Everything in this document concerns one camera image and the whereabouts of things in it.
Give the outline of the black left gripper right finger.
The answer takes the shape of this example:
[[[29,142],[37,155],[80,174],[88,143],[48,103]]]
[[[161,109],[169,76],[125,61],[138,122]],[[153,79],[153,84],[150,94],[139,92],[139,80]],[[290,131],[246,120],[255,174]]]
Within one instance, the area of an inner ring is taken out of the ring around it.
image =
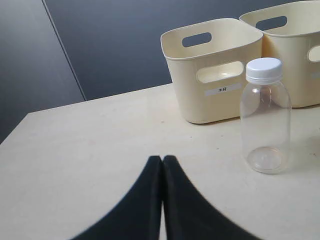
[[[213,207],[191,183],[178,159],[163,159],[164,219],[168,240],[257,240]]]

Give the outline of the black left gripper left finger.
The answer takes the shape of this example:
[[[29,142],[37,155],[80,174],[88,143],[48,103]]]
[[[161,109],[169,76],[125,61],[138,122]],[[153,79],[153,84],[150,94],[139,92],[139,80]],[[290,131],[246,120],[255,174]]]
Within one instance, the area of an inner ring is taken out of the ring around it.
[[[75,240],[158,240],[160,235],[163,162],[150,156],[139,177],[117,205]]]

